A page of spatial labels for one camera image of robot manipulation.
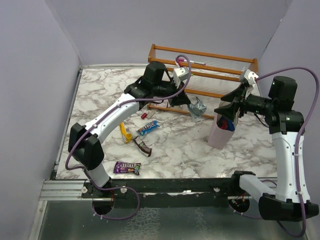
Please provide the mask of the white paper bag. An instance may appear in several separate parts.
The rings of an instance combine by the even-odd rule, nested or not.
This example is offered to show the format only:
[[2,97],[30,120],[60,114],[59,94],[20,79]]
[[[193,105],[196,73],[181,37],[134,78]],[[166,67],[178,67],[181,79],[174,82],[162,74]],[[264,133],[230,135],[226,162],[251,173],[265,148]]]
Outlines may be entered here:
[[[214,119],[210,128],[210,133],[208,136],[207,144],[211,147],[214,147],[216,149],[222,150],[229,140],[232,138],[232,136],[235,133],[228,131],[228,130],[222,130],[217,126],[217,118],[218,118],[217,113],[214,114]],[[235,128],[237,127],[238,122],[233,122],[235,125]]]

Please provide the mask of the grey plastic clip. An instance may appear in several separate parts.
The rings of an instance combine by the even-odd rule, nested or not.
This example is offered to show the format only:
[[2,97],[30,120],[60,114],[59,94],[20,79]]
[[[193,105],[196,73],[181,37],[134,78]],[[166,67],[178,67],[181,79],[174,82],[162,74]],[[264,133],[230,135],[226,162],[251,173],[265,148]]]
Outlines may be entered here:
[[198,97],[196,103],[190,103],[187,108],[193,122],[198,122],[200,117],[206,112],[207,106]]

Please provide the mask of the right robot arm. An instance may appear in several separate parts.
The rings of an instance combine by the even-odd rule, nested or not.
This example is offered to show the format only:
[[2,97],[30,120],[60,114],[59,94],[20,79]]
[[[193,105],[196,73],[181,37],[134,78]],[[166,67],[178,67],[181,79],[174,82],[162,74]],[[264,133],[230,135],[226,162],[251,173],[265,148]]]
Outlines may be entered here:
[[[315,217],[319,206],[311,203],[300,158],[304,139],[296,143],[304,123],[303,115],[292,109],[298,85],[290,77],[275,76],[265,98],[250,93],[254,84],[254,77],[241,77],[239,87],[221,98],[228,104],[216,108],[215,112],[229,120],[246,113],[265,117],[275,148],[277,187],[269,188],[251,172],[236,171],[233,174],[236,179],[230,182],[229,189],[236,196],[244,192],[251,195],[264,220],[299,222],[303,219],[302,210],[306,218]],[[296,165],[296,157],[300,158],[300,166]]]

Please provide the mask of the blue Burts chips bag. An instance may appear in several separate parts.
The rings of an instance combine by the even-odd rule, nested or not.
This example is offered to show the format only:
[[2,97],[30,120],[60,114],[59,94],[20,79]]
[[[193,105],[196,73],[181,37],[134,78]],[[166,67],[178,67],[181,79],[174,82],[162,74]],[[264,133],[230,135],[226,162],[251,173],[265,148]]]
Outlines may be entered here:
[[223,115],[218,115],[217,116],[216,125],[220,129],[226,130],[226,131],[230,131],[230,132],[234,132],[235,129],[236,129],[234,123],[230,119],[226,118]]

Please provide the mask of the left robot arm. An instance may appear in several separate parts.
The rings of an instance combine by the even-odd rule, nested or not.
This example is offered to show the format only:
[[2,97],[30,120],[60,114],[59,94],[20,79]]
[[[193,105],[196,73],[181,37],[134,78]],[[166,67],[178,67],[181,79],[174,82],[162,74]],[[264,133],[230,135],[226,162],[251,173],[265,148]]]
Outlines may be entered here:
[[84,125],[75,123],[69,133],[69,158],[79,162],[94,183],[93,191],[97,196],[106,197],[111,190],[103,159],[102,143],[108,135],[125,119],[141,110],[148,103],[167,100],[172,106],[188,105],[190,100],[184,89],[191,78],[191,66],[174,68],[169,80],[163,80],[168,74],[167,67],[159,62],[150,62],[142,76],[129,84],[119,99],[107,110]]

